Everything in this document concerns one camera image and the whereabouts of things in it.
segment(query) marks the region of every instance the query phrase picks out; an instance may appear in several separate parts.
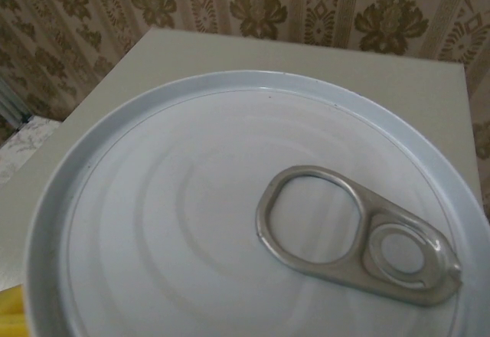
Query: yellow object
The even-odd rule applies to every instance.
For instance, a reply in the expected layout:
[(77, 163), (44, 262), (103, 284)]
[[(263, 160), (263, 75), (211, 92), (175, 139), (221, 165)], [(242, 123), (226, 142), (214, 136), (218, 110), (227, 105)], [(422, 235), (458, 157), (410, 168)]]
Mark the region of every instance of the yellow object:
[(0, 292), (0, 337), (28, 337), (21, 285)]

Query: silver pull tab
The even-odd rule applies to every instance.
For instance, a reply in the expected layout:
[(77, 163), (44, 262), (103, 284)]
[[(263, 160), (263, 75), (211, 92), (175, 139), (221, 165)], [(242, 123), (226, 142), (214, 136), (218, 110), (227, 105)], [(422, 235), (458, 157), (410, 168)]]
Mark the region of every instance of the silver pull tab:
[[(270, 230), (270, 213), (284, 185), (300, 176), (333, 182), (348, 192), (361, 219), (354, 242), (341, 258), (313, 263), (299, 258), (278, 243)], [(415, 214), (356, 182), (319, 166), (293, 166), (280, 172), (267, 186), (256, 210), (256, 230), (267, 249), (286, 266), (308, 276), (354, 287), (420, 306), (448, 299), (461, 286), (461, 266), (446, 237)], [(386, 236), (401, 234), (420, 248), (424, 262), (413, 273), (393, 267), (381, 251)]]

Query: table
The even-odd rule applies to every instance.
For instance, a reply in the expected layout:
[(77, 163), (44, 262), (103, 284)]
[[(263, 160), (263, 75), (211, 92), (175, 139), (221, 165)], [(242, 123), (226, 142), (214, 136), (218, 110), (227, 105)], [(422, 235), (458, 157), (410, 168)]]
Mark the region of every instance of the table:
[(152, 29), (0, 189), (0, 290), (22, 281), (25, 239), (43, 187), (67, 150), (92, 125), (153, 87), (240, 69), (302, 74), (379, 103), (431, 141), (481, 202), (462, 65)]

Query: can lid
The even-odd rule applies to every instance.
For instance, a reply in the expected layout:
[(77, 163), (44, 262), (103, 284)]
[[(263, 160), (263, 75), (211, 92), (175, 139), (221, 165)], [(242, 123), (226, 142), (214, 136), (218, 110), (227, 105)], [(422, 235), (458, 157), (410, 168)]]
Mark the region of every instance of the can lid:
[[(458, 293), (423, 308), (284, 267), (256, 235), (256, 207), (293, 165), (340, 172), (434, 226), (461, 261)], [(358, 224), (345, 191), (298, 178), (270, 227), (321, 263)], [(38, 337), (476, 335), (490, 331), (489, 234), (450, 164), (377, 104), (291, 74), (206, 74), (121, 106), (67, 154), (31, 231), (28, 313)], [(406, 238), (380, 247), (398, 270), (423, 266)]]

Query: floral wallpaper pattern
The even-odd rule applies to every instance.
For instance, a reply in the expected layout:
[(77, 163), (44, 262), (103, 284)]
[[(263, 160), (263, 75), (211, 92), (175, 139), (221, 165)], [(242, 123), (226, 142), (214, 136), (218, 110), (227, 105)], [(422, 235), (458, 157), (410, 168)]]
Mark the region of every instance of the floral wallpaper pattern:
[(0, 0), (0, 76), (62, 120), (151, 26), (464, 64), (490, 214), (490, 0)]

